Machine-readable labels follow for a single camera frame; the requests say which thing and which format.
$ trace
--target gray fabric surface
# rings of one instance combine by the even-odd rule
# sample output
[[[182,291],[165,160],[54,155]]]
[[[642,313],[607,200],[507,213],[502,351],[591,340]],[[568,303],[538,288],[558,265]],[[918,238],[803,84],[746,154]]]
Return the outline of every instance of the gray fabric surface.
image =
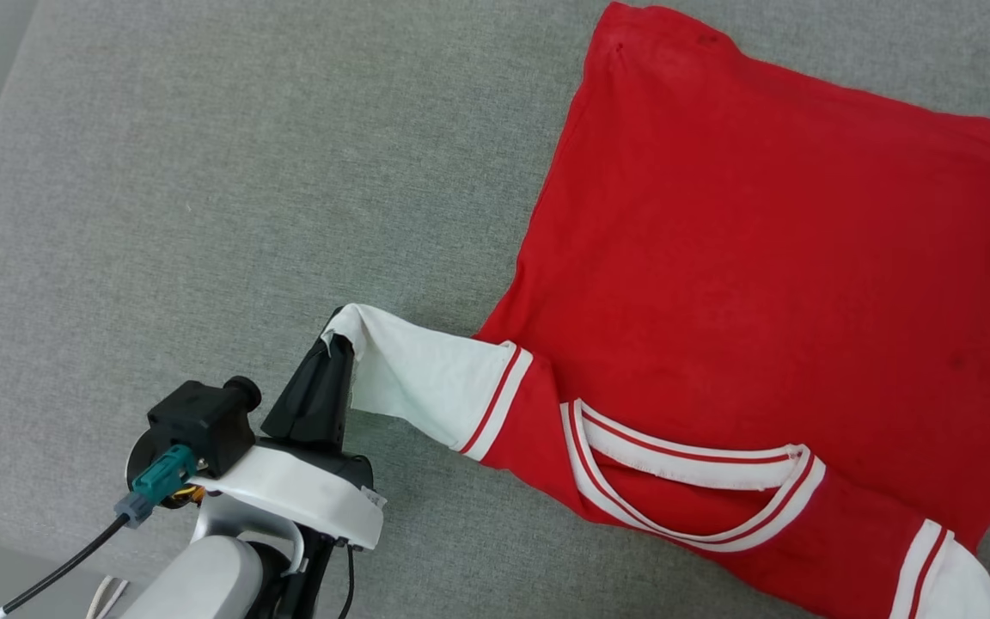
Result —
[[[990,116],[990,3],[675,6],[759,58]],[[63,559],[111,517],[150,405],[244,373],[267,410],[334,306],[478,328],[602,7],[40,1],[0,103],[0,543]],[[804,616],[396,420],[355,413],[349,445],[390,501],[353,616]],[[94,568],[147,579],[192,520]]]

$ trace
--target white stripe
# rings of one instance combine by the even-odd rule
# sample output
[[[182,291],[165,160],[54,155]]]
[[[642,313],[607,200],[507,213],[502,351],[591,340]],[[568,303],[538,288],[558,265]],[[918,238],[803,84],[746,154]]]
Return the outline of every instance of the white stripe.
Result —
[[[590,410],[588,405],[583,404],[583,410],[605,420],[601,415],[597,415]],[[610,420],[605,420],[608,426],[613,426],[620,432],[628,432],[635,435],[636,439],[644,440],[644,434],[640,432],[628,431],[628,428],[620,426]],[[700,456],[731,458],[731,459],[751,459],[751,458],[785,458],[775,463],[713,463],[698,461],[698,459],[685,458],[682,456],[664,454],[660,451],[650,450],[650,448],[629,442],[629,440],[617,436],[605,427],[597,426],[589,418],[583,418],[583,426],[586,431],[586,438],[590,447],[599,450],[602,454],[608,455],[615,461],[624,463],[625,466],[643,470],[644,473],[690,483],[693,486],[702,488],[719,488],[723,490],[765,490],[767,488],[778,488],[789,479],[790,473],[795,468],[795,459],[800,458],[803,448],[795,445],[787,445],[778,450],[760,451],[731,451],[731,450],[705,450],[705,448],[690,447],[677,443],[668,443],[664,440],[653,440],[653,445],[664,450],[679,451],[684,454],[696,454]]]
[[[529,366],[533,362],[534,356],[529,350],[523,348],[518,355],[518,360],[514,362],[514,367],[511,367],[510,373],[507,373],[506,383],[503,383],[502,390],[498,392],[498,395],[495,395],[495,408],[492,408],[490,418],[487,418],[487,423],[483,430],[480,430],[476,442],[472,443],[472,447],[468,448],[468,451],[465,451],[465,456],[474,459],[474,461],[482,461],[484,455],[487,455],[487,450],[490,450],[495,444],[495,438],[503,430],[506,415],[510,412],[510,405],[514,404],[515,396],[518,395],[518,388],[522,387],[522,379],[526,377],[526,372],[529,371]]]
[[[892,598],[892,612],[889,614],[889,619],[908,619],[911,604],[915,599],[915,583],[919,581],[926,557],[930,556],[931,549],[934,549],[934,544],[938,543],[940,536],[942,536],[942,525],[931,520],[923,522],[923,525],[919,527],[919,532],[915,533],[911,546],[907,548],[904,562],[900,565],[900,580],[896,584],[896,595]],[[952,534],[948,534],[946,538],[950,540]],[[930,573],[937,572],[936,564],[938,564],[938,557],[935,557],[934,563],[931,564]]]
[[[584,446],[583,458],[578,455],[578,450],[575,448],[574,436],[572,434],[571,424],[577,424],[578,435],[584,440],[586,439],[586,434],[583,428],[583,420],[581,415],[581,402],[576,400],[571,405],[562,404],[561,405],[561,416],[563,420],[563,426],[565,426],[565,441],[567,445],[567,450],[571,456],[572,463],[572,473],[577,483],[578,490],[580,493],[588,499],[590,502],[597,505],[598,508],[602,509],[609,516],[617,518],[618,521],[624,522],[629,526],[636,529],[641,529],[644,531],[655,532],[663,534],[690,546],[694,546],[698,549],[706,549],[706,551],[712,552],[740,552],[746,551],[746,549],[752,549],[755,546],[762,544],[766,540],[770,540],[771,537],[777,536],[790,522],[801,513],[802,510],[808,505],[812,494],[815,492],[824,474],[826,467],[824,463],[820,461],[820,458],[816,458],[809,450],[803,450],[801,457],[792,461],[793,471],[790,477],[786,479],[785,483],[782,483],[781,488],[778,492],[774,494],[773,499],[771,499],[769,505],[765,508],[759,510],[758,514],[755,514],[754,518],[751,518],[745,524],[740,524],[736,526],[735,529],[726,531],[724,533],[716,534],[716,536],[690,536],[687,533],[680,533],[672,531],[671,529],[664,528],[660,524],[656,524],[649,518],[645,517],[643,513],[633,508],[629,505],[627,501],[624,501],[619,494],[609,486],[608,481],[605,479],[605,475],[602,474],[600,468],[598,468],[597,463],[594,462],[594,456],[590,454],[590,447]],[[804,468],[808,465],[809,459],[812,459],[812,468],[807,475],[803,478],[801,474],[804,473]],[[598,489],[594,485],[593,481],[590,481],[590,473],[594,474],[594,478],[598,480],[598,485],[602,486],[605,493]],[[783,508],[777,516],[770,518],[770,514],[773,513],[778,506],[782,505],[785,501],[785,497],[789,494],[793,486],[797,486],[797,491],[793,493],[790,497],[789,502],[785,503],[785,508]],[[614,497],[614,500],[610,500],[606,497],[606,493],[610,497]],[[761,528],[754,533],[747,534],[748,531],[762,524]],[[719,543],[723,540],[730,540],[728,542]]]

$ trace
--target teal connector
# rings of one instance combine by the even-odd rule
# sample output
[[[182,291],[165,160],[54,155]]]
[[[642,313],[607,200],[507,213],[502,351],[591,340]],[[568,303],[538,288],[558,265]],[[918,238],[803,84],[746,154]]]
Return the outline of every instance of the teal connector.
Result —
[[[197,456],[189,447],[176,445],[133,479],[132,489],[157,506],[162,499],[177,493],[196,473]]]

